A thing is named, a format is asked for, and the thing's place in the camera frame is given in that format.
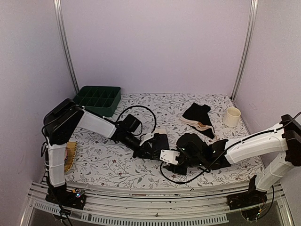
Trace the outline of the navy blue underwear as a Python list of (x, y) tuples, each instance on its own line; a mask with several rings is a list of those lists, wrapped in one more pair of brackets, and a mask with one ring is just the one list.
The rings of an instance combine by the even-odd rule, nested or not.
[(154, 137), (151, 140), (152, 160), (160, 160), (162, 150), (169, 150), (169, 142), (166, 129), (155, 129)]

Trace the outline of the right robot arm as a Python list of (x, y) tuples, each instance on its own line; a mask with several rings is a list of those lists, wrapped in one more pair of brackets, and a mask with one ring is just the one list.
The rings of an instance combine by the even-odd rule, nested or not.
[(240, 139), (223, 139), (210, 145), (194, 133), (182, 135), (174, 150), (162, 150), (160, 169), (186, 175), (188, 168), (203, 167), (202, 173), (219, 170), (242, 160), (277, 152), (277, 157), (252, 181), (253, 187), (244, 193), (243, 201), (254, 205), (261, 192), (301, 165), (301, 126), (288, 114), (274, 126)]

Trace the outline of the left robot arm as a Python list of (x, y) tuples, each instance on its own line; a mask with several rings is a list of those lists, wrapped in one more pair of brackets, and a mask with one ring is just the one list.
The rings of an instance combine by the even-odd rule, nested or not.
[(92, 131), (104, 138), (124, 144), (133, 151), (134, 158), (155, 157), (154, 150), (148, 143), (154, 134), (148, 134), (145, 140), (138, 139), (133, 132), (141, 123), (131, 115), (124, 120), (112, 121), (86, 110), (67, 98), (45, 116), (43, 123), (41, 132), (46, 142), (48, 179), (50, 185), (54, 187), (51, 195), (59, 204), (66, 204), (70, 200), (69, 192), (61, 186), (65, 185), (65, 149), (77, 128)]

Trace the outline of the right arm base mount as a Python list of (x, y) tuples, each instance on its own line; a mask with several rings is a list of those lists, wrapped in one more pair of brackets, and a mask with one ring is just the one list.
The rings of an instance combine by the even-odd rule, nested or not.
[(236, 210), (245, 208), (257, 204), (261, 204), (267, 201), (266, 192), (246, 191), (237, 194), (231, 194), (227, 196), (227, 205), (230, 210)]

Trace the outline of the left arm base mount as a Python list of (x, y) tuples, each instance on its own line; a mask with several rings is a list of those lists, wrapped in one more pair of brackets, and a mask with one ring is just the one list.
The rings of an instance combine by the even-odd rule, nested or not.
[(65, 188), (49, 188), (45, 200), (63, 207), (83, 210), (87, 196), (67, 191)]

